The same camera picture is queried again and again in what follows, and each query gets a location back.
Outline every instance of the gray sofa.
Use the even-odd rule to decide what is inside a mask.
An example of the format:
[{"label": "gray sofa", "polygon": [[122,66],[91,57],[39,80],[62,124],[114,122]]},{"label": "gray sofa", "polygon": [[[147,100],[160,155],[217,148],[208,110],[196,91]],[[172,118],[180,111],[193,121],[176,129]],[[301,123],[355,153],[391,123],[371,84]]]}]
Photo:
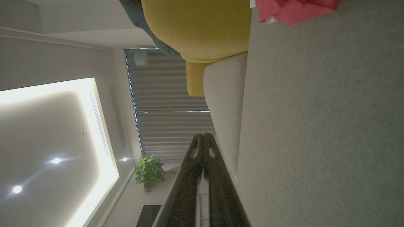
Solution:
[{"label": "gray sofa", "polygon": [[403,11],[351,0],[287,27],[254,10],[248,57],[205,70],[252,226],[404,226]]}]

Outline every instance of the white cushion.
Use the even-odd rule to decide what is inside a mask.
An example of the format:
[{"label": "white cushion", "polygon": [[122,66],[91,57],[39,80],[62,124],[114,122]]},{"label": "white cushion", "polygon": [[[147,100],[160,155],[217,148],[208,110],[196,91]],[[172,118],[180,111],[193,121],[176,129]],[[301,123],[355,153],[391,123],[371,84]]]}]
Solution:
[{"label": "white cushion", "polygon": [[227,167],[237,175],[247,53],[205,68],[203,87]]}]

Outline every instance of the beige cushion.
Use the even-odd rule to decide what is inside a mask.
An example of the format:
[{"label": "beige cushion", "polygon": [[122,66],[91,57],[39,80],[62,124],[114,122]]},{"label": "beige cushion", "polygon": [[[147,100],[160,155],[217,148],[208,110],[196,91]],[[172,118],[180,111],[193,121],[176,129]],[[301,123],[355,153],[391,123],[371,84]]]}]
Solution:
[{"label": "beige cushion", "polygon": [[204,93],[227,167],[237,175],[247,53],[205,68]]}]

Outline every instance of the red fabric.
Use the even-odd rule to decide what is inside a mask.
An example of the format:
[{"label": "red fabric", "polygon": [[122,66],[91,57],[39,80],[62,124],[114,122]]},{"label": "red fabric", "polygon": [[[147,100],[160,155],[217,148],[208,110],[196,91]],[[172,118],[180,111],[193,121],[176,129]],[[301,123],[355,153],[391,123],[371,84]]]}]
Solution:
[{"label": "red fabric", "polygon": [[323,14],[333,13],[343,0],[256,0],[259,21],[274,17],[293,25]]}]

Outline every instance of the green plant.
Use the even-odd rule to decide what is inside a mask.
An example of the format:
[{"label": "green plant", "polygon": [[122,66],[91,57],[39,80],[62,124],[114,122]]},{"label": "green plant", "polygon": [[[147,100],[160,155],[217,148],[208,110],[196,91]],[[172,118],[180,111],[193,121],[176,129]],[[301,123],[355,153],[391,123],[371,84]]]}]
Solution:
[{"label": "green plant", "polygon": [[160,163],[160,158],[153,159],[153,155],[146,159],[147,157],[142,157],[140,163],[136,165],[136,183],[143,183],[145,193],[148,194],[156,183],[164,181],[163,168],[161,168],[164,164]]}]

